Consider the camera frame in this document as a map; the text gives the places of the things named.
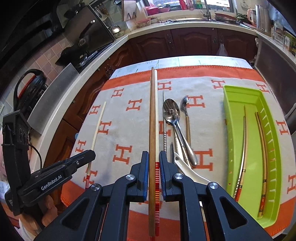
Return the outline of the steel kettle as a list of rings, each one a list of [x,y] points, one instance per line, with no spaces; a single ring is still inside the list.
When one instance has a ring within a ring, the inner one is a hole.
[[[115,35],[121,31],[121,28],[118,25],[112,25],[110,27],[110,30],[111,30],[112,34]]]

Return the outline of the brown wooden chopstick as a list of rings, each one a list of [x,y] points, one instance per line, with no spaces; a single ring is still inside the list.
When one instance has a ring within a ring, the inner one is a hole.
[[[156,205],[156,91],[154,68],[151,69],[150,98],[149,98],[149,236],[155,236],[155,205]]]

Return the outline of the cream chopstick far left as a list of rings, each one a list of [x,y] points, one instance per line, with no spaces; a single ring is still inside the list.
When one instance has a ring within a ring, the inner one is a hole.
[[[102,106],[102,110],[101,110],[101,113],[99,115],[99,119],[98,119],[96,129],[95,129],[95,132],[94,132],[93,141],[92,141],[92,145],[91,145],[91,150],[92,151],[94,150],[94,147],[95,147],[95,144],[96,144],[96,139],[97,139],[97,135],[98,135],[99,126],[100,126],[100,123],[101,123],[101,120],[102,120],[106,105],[107,105],[107,102],[105,101],[103,106]],[[85,181],[85,189],[86,190],[89,188],[89,181],[90,181],[90,176],[91,176],[91,165],[92,165],[92,161],[88,163],[87,170],[86,170],[87,171],[86,172],[86,181]]]

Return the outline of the orange white H blanket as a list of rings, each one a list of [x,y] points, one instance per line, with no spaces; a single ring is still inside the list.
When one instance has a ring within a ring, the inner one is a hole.
[[[122,74],[90,100],[72,154],[96,159],[62,189],[70,205],[86,186],[108,185],[149,149],[154,78],[156,149],[194,181],[217,182],[272,236],[291,222],[295,154],[278,100],[253,69],[184,66]]]

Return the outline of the cream chopstick red end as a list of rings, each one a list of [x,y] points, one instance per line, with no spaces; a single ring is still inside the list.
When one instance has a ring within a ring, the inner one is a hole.
[[[155,89],[155,114],[156,114],[156,211],[155,211],[155,236],[159,236],[159,223],[160,223],[160,171],[159,171],[159,105],[158,105],[158,73],[154,70],[154,89]]]

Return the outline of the green plastic utensil tray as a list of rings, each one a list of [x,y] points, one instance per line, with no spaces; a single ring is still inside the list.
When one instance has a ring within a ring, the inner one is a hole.
[[[248,121],[247,159],[238,203],[263,228],[267,228],[276,222],[281,195],[280,143],[274,119],[260,90],[225,85],[223,92],[228,140],[226,191],[233,197],[241,163],[245,106]],[[261,218],[258,217],[258,211],[262,189],[262,153],[255,112],[259,113],[267,147],[267,192]]]

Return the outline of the silver fork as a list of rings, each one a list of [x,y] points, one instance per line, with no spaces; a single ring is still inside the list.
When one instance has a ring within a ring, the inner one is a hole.
[[[189,158],[187,155],[186,148],[184,146],[182,133],[180,132],[180,128],[178,126],[179,119],[180,119],[178,112],[175,109],[169,108],[164,112],[164,116],[165,116],[166,122],[169,123],[170,125],[172,125],[174,132],[175,132],[175,136],[177,137],[176,149],[177,149],[178,155],[190,167],[190,161],[189,161]]]

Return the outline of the metal chopstick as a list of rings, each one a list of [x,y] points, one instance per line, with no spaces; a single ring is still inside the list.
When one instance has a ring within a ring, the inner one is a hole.
[[[238,173],[236,188],[235,188],[234,195],[233,195],[233,198],[236,202],[239,201],[242,187],[243,187],[244,175],[246,172],[247,139],[248,139],[248,121],[247,121],[247,115],[246,115],[246,108],[244,106],[243,143],[242,143],[241,163],[240,163],[240,169],[239,169],[239,173]]]

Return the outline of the cream chopstick red striped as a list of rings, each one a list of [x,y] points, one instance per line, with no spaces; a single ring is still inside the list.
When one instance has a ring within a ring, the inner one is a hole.
[[[267,147],[265,143],[265,136],[263,131],[263,126],[259,117],[259,113],[255,112],[256,122],[259,130],[261,153],[262,153],[262,189],[261,189],[261,199],[258,211],[258,217],[261,218],[264,212],[266,192],[267,192]]]

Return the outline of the black stove cooktop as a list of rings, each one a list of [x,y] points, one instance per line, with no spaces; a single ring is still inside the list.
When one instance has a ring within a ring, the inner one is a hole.
[[[83,7],[69,20],[65,35],[72,46],[61,52],[55,64],[63,67],[72,64],[79,73],[115,41],[115,37],[90,6]]]

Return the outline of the large silver spoon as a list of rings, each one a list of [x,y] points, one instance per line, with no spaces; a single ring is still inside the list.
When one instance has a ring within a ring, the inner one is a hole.
[[[186,163],[191,164],[192,166],[197,166],[197,157],[181,131],[181,127],[179,125],[180,110],[177,103],[173,99],[167,98],[164,101],[163,116],[165,121],[173,127],[177,135],[178,141],[180,142],[183,157]]]

